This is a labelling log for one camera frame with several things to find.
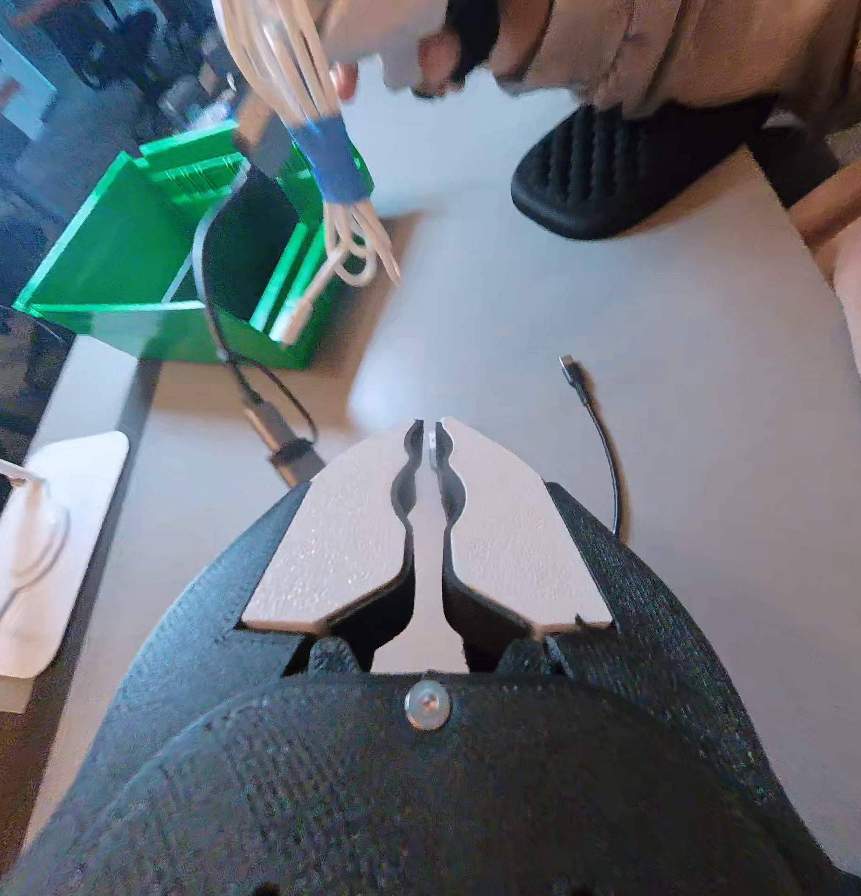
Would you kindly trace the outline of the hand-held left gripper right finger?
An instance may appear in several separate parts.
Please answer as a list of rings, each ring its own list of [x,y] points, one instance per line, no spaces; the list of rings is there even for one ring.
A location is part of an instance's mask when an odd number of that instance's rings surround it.
[[[470,668],[494,669],[514,641],[607,630],[614,616],[543,478],[469,425],[437,421],[446,515],[444,615]]]

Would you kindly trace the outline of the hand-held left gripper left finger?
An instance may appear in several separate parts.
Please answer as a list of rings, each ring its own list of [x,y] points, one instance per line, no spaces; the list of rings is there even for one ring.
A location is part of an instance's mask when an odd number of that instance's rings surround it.
[[[360,666],[411,622],[424,421],[358,442],[313,476],[245,607],[243,628],[334,636]]]

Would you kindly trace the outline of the person's right forearm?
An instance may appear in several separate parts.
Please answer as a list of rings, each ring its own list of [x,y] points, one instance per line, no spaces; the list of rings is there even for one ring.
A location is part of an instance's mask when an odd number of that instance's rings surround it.
[[[489,67],[625,118],[773,97],[832,133],[861,120],[861,1],[504,2]]]

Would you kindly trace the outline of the person's right hand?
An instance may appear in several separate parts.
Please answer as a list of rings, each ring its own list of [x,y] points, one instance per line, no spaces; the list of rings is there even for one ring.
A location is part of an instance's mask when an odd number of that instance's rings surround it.
[[[459,91],[454,73],[458,67],[461,45],[458,34],[447,26],[423,38],[417,47],[417,58],[422,78],[411,89],[421,100],[442,98],[451,91]],[[352,100],[358,83],[358,66],[336,64],[330,70],[331,81],[338,98]]]

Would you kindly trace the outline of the white flat pad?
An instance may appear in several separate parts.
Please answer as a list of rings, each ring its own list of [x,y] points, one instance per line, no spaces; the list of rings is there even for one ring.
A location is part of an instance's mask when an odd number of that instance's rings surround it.
[[[0,458],[0,678],[35,678],[55,658],[129,453],[110,431],[53,442],[22,465]]]

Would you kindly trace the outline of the green plastic box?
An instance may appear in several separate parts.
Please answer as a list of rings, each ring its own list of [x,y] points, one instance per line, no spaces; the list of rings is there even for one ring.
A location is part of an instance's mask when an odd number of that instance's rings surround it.
[[[201,222],[229,196],[245,156],[237,125],[191,130],[122,152],[14,302],[14,309],[139,359],[215,364],[194,276]],[[325,262],[321,196],[291,148],[210,230],[209,287],[230,348],[279,370],[307,369],[343,283],[333,279],[291,346],[283,312]]]

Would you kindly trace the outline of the white box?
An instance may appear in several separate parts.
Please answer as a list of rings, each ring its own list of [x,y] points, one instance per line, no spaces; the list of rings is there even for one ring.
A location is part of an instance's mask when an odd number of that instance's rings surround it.
[[[56,99],[55,85],[0,33],[0,125],[38,141]]]

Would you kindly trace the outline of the person's leg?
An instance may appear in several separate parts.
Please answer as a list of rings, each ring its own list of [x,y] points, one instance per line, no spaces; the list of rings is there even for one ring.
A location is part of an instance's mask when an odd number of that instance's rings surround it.
[[[861,197],[824,184],[797,202],[790,218],[840,302],[861,379]]]

